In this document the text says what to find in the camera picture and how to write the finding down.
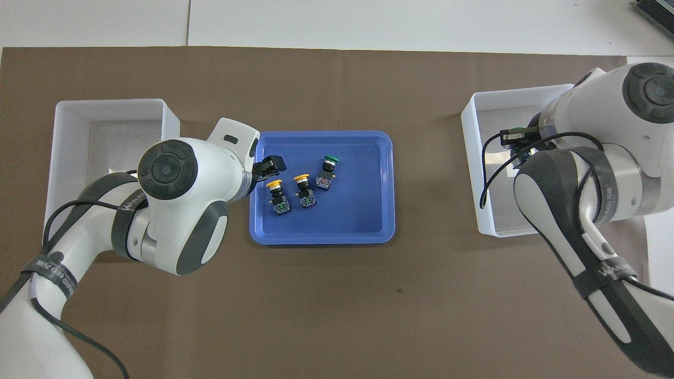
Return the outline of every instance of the cable strap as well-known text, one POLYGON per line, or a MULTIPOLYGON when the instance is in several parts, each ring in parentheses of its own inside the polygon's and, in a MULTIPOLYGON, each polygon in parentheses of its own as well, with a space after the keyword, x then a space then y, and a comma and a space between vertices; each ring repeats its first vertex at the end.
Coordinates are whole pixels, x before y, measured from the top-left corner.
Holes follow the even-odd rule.
POLYGON ((113 243, 113 250, 120 256, 137 260, 129 254, 127 240, 129 239, 129 231, 131 230, 135 213, 147 206, 148 197, 142 189, 137 189, 117 207, 111 232, 111 241, 113 243))
POLYGON ((78 280, 75 279, 72 272, 68 270, 68 267, 44 254, 35 256, 35 258, 21 270, 21 273, 24 272, 35 272, 36 274, 47 278, 61 289, 66 300, 70 299, 75 292, 75 288, 78 286, 78 280))
POLYGON ((614 281, 637 276, 636 271, 619 256, 608 258, 581 272, 573 279, 580 297, 587 299, 595 291, 614 281))

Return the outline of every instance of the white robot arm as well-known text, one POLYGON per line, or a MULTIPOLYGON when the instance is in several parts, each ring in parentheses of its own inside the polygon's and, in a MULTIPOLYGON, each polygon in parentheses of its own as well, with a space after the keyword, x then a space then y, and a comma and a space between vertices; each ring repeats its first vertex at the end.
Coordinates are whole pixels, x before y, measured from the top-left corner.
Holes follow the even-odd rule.
POLYGON ((537 139, 601 141, 566 136, 533 154, 515 199, 617 346, 642 370, 674 377, 674 297, 639 283, 596 227, 674 205, 674 69, 595 69, 530 127, 537 139))
POLYGON ((48 240, 51 217, 42 253, 0 301, 0 378, 91 378, 59 321, 89 265, 115 250, 177 275, 203 266, 224 236, 226 205, 285 170, 279 156, 253 164, 258 139, 257 130, 220 119, 206 141, 177 138, 148 149, 138 180, 113 173, 91 184, 48 240))

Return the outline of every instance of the black joint cap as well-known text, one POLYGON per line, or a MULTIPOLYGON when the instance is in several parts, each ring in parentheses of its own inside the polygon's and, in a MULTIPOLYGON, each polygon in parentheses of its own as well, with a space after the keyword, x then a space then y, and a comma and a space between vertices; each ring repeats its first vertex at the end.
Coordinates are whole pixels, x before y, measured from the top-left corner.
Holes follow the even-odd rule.
POLYGON ((674 122, 674 68, 660 63, 632 66, 623 81, 623 99, 645 121, 674 122))
POLYGON ((143 154, 138 179, 148 196, 171 200, 185 194, 197 179, 197 159, 188 143, 166 140, 143 154))

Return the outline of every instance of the white plastic bin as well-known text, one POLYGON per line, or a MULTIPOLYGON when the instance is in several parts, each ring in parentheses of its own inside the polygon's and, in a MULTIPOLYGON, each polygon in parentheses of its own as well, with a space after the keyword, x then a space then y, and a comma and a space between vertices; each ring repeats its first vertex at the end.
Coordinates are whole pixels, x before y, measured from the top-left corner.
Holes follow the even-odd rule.
MULTIPOLYGON (((487 204, 484 209, 480 209, 479 199, 483 189, 482 145, 503 129, 526 127, 534 115, 573 86, 560 84, 476 92, 461 112, 473 204, 480 233, 496 237, 536 233, 515 203, 513 182, 517 170, 512 165, 489 186, 487 204)), ((509 150, 501 147, 498 138, 490 143, 486 155, 487 178, 510 158, 509 150)))
MULTIPOLYGON (((45 222, 98 178, 136 169, 153 144, 180 136, 180 121, 160 98, 73 100, 56 106, 45 222)), ((63 212, 51 228, 65 219, 63 212)))

